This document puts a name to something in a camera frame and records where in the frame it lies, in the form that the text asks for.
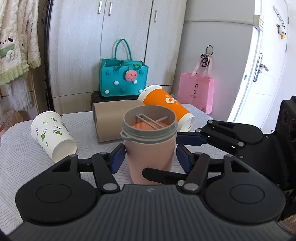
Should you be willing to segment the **pink tumbler with grey lid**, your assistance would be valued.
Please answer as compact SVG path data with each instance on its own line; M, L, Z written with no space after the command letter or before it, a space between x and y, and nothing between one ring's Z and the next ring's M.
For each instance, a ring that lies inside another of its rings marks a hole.
M142 175L145 168L171 171L177 132L177 118L169 108L142 105L125 114L120 135L134 184L155 184Z

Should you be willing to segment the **light grey wooden wardrobe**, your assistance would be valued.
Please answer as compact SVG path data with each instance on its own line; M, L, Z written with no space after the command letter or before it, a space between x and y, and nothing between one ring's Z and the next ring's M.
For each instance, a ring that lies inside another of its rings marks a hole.
M170 91L175 76L186 1L49 1L46 14L50 108L89 111L99 89L102 59L143 61L147 85Z

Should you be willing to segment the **beige tan cup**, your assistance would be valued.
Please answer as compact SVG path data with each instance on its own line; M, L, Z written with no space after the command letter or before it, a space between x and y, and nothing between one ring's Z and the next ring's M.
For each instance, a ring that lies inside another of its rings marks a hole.
M99 143L121 139L123 117L132 108L143 106L138 100L93 103L93 120Z

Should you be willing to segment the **white paper cup green leaves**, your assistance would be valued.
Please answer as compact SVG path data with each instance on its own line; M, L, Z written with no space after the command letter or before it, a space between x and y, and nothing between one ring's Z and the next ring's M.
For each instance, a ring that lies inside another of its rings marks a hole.
M54 111L45 111L34 118L31 136L55 163L76 154L76 142L63 124L60 114Z

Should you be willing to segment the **teal felt tote bag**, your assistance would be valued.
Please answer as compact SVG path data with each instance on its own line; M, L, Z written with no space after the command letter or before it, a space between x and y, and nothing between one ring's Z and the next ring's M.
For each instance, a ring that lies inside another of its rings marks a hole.
M142 61L134 61L130 46L125 39L116 43L114 54L121 42L125 42L129 54L127 60L101 60L99 91L103 97L122 97L140 95L145 89L149 67Z

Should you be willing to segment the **pink paper gift bag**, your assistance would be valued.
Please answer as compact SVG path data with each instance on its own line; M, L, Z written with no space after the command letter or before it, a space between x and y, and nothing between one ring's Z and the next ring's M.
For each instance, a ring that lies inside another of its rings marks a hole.
M214 79L211 78L213 61L210 56L207 56L206 64L206 67L202 67L200 60L192 73L181 73L177 98L179 103L191 104L205 114L211 114Z

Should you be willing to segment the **white fleece jacket green trim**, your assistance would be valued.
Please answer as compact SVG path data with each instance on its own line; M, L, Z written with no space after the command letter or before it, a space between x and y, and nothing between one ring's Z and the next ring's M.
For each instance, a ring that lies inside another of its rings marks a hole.
M38 1L1 1L1 85L41 65Z

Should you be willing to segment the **white door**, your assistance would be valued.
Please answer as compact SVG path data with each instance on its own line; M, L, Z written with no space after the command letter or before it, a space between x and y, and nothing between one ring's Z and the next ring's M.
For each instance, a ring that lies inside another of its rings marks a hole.
M271 133L267 124L277 94L288 37L286 1L256 1L254 27L246 67L229 122L246 123Z

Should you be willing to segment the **brown paper bag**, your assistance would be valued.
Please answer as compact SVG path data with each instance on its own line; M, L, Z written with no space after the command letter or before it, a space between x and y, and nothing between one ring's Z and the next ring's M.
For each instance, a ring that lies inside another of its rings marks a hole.
M15 111L14 109L8 111L3 116L1 116L0 120L0 137L12 126L14 126L17 123L23 122L22 115Z

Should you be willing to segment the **orange paper cup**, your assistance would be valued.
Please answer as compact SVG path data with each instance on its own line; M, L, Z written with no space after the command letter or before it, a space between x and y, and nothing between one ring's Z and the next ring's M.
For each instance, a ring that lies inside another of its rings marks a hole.
M159 85L150 85L140 92L138 100L145 105L159 105L176 114L178 132L188 132L193 127L195 116Z

